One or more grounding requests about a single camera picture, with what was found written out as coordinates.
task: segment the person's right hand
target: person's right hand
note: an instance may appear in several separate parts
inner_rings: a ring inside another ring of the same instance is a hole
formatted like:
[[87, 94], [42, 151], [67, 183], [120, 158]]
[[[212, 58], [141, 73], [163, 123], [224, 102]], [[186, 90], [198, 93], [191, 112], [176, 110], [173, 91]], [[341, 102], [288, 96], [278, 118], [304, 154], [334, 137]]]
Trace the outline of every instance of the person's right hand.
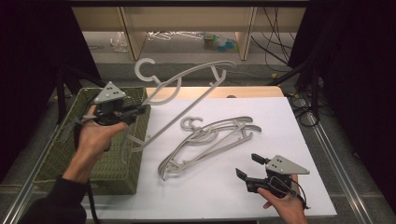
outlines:
[[[95, 105], [87, 115], [93, 115]], [[128, 128], [124, 122], [109, 126], [101, 126], [93, 120], [84, 122], [78, 139], [78, 149], [69, 166], [64, 172], [63, 179], [81, 184], [87, 183], [94, 165], [102, 158], [109, 148], [111, 138]]]
[[[292, 175], [291, 178], [298, 182], [298, 176], [297, 175]], [[292, 189], [294, 189], [297, 193], [300, 193], [298, 187], [296, 187], [296, 184], [291, 182], [292, 184]], [[303, 204], [300, 201], [299, 198], [288, 194], [283, 198], [277, 198], [274, 194], [272, 194], [270, 191], [262, 188], [258, 188], [257, 192], [268, 202], [263, 206], [264, 209], [267, 209], [271, 206], [273, 206], [276, 211], [279, 213], [280, 217], [287, 223], [307, 223], [305, 214], [304, 214], [304, 209], [303, 209]]]

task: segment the finger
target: finger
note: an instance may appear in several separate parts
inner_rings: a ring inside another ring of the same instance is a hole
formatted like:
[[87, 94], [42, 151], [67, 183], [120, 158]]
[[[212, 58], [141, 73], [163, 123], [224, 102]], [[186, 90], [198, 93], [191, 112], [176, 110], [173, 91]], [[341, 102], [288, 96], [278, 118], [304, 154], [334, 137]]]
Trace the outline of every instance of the finger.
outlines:
[[271, 206], [272, 206], [272, 204], [270, 202], [267, 202], [267, 203], [264, 204], [263, 208], [267, 209], [267, 208], [269, 208]]
[[95, 108], [96, 108], [96, 105], [92, 105], [90, 107], [90, 109], [88, 110], [87, 115], [93, 115], [93, 112], [95, 112]]
[[267, 189], [262, 189], [262, 188], [258, 188], [257, 192], [264, 198], [266, 199], [268, 202], [273, 203], [274, 200], [277, 199], [277, 197], [272, 194], [269, 190]]
[[106, 131], [109, 135], [113, 136], [120, 133], [128, 128], [128, 124], [125, 122], [119, 122], [110, 126], [106, 126]]
[[290, 175], [291, 179], [298, 183], [298, 175]]
[[298, 187], [298, 176], [297, 175], [290, 175], [291, 179], [295, 182], [291, 182], [291, 189], [293, 189], [294, 191], [296, 191], [297, 193], [300, 193], [300, 189]]

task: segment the cable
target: cable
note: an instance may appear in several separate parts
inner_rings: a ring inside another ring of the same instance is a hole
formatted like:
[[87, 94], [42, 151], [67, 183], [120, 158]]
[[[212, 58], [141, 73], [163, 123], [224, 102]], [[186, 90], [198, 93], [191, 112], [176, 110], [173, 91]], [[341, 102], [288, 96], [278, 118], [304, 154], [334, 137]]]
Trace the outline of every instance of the cable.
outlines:
[[272, 38], [272, 35], [275, 34], [275, 36], [277, 37], [277, 40], [279, 41], [279, 44], [280, 44], [280, 46], [281, 46], [282, 52], [283, 52], [283, 54], [284, 54], [286, 60], [288, 61], [290, 56], [289, 56], [289, 54], [286, 52], [285, 48], [283, 47], [282, 40], [281, 40], [280, 34], [279, 34], [279, 26], [278, 26], [278, 24], [277, 24], [277, 12], [278, 12], [278, 7], [275, 7], [275, 8], [274, 8], [274, 10], [275, 10], [275, 20], [274, 20], [274, 24], [271, 22], [271, 19], [270, 19], [270, 17], [268, 16], [268, 13], [267, 13], [265, 7], [264, 7], [263, 9], [264, 9], [265, 16], [267, 17], [267, 20], [270, 22], [271, 29], [272, 29], [272, 33], [271, 33], [270, 39]]
[[[295, 104], [296, 100], [303, 100], [303, 105], [301, 106], [297, 106]], [[295, 115], [295, 118], [298, 119], [298, 121], [300, 122], [301, 125], [305, 126], [305, 127], [314, 127], [319, 123], [319, 117], [317, 114], [312, 113], [312, 107], [308, 105], [308, 102], [306, 101], [305, 98], [290, 98], [289, 99], [290, 105], [292, 107], [294, 107], [294, 109], [292, 109], [293, 113], [297, 115]], [[314, 117], [314, 123], [306, 123], [303, 121], [303, 118], [307, 116], [308, 113], [311, 113]]]
[[293, 41], [296, 40], [296, 38], [291, 33], [289, 33], [289, 34], [290, 34], [291, 38], [293, 39]]
[[298, 186], [298, 188], [303, 192], [303, 195], [304, 195], [304, 197], [301, 197], [301, 195], [299, 194], [299, 193], [297, 193], [296, 191], [294, 191], [293, 190], [293, 194], [295, 195], [295, 196], [297, 196], [299, 199], [300, 199], [300, 201], [301, 201], [301, 203], [303, 204], [303, 209], [310, 209], [310, 207], [308, 207], [307, 205], [306, 205], [306, 196], [305, 196], [305, 192], [304, 192], [304, 189], [301, 187], [301, 185], [299, 184], [299, 183], [297, 183], [297, 181], [295, 181], [295, 180], [291, 180], [294, 184], [296, 184], [297, 186]]
[[283, 59], [277, 57], [273, 52], [269, 51], [269, 50], [268, 50], [268, 46], [267, 46], [267, 48], [263, 47], [262, 45], [260, 45], [260, 44], [254, 39], [253, 36], [251, 37], [251, 39], [259, 46], [259, 48], [263, 49], [266, 53], [271, 54], [271, 56], [277, 58], [277, 59], [280, 60], [283, 64], [288, 64], [288, 62], [286, 62], [286, 61], [284, 61]]
[[98, 216], [96, 215], [95, 201], [93, 199], [93, 192], [92, 192], [92, 186], [90, 180], [88, 180], [87, 193], [88, 193], [88, 199], [90, 200], [90, 208], [91, 208], [93, 222], [95, 224], [102, 224], [102, 222], [99, 220]]
[[279, 45], [279, 46], [281, 46], [283, 48], [291, 49], [291, 47], [289, 47], [289, 46], [283, 45], [281, 43], [276, 43], [275, 41], [271, 40], [270, 38], [265, 36], [264, 32], [262, 32], [262, 36], [264, 36], [264, 38], [267, 39], [268, 41], [270, 41], [272, 44]]
[[245, 72], [234, 72], [234, 71], [230, 71], [230, 70], [225, 70], [225, 71], [228, 72], [228, 73], [241, 74], [241, 75], [246, 75], [246, 76], [249, 76], [249, 77], [256, 77], [256, 78], [262, 78], [262, 79], [271, 78], [271, 77], [258, 77], [258, 76], [254, 76], [254, 75], [252, 75], [250, 73], [245, 73]]

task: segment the white table surface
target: white table surface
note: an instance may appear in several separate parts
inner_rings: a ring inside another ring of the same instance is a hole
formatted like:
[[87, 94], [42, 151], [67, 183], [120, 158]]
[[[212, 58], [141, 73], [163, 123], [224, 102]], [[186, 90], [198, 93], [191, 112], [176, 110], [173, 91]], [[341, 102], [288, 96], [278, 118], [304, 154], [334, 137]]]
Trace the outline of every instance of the white table surface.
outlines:
[[[165, 124], [186, 108], [192, 99], [175, 99], [166, 105], [154, 105], [148, 121], [147, 136], [154, 135]], [[184, 140], [189, 132], [176, 122], [165, 133], [149, 144], [143, 153], [137, 193], [130, 196], [95, 196], [97, 216], [103, 220], [138, 221], [196, 221], [244, 220], [278, 217], [274, 208], [263, 209], [264, 198], [247, 192], [244, 181], [235, 174], [235, 168], [249, 177], [264, 178], [264, 166], [251, 159], [251, 153], [272, 159], [281, 155], [310, 171], [299, 175], [303, 187], [308, 217], [336, 215], [318, 169], [306, 146], [297, 121], [285, 97], [204, 99], [185, 117], [201, 117], [205, 126], [211, 122], [239, 116], [253, 118], [251, 124], [262, 128], [253, 132], [253, 138], [216, 157], [201, 161], [180, 175], [157, 174], [160, 162]], [[91, 217], [88, 199], [83, 206]]]

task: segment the basket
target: basket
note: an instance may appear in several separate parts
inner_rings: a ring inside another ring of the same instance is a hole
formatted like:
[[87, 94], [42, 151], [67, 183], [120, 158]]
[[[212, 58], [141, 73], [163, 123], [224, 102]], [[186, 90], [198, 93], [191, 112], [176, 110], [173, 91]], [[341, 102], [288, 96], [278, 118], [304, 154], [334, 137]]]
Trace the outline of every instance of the basket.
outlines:
[[[125, 104], [141, 103], [147, 98], [144, 87], [120, 88], [125, 91]], [[73, 123], [86, 113], [94, 96], [100, 88], [83, 88], [78, 92], [59, 131], [49, 143], [44, 160], [39, 166], [33, 184], [40, 190], [50, 192], [56, 178], [64, 173], [76, 149], [74, 142]], [[130, 134], [144, 141], [149, 123], [150, 107], [145, 114], [137, 117]], [[110, 150], [96, 163], [92, 170], [90, 181], [95, 195], [131, 195], [136, 194], [142, 151], [124, 151], [126, 164], [120, 158], [120, 145], [123, 133], [118, 133], [111, 140]], [[139, 147], [137, 143], [128, 141], [126, 148]]]

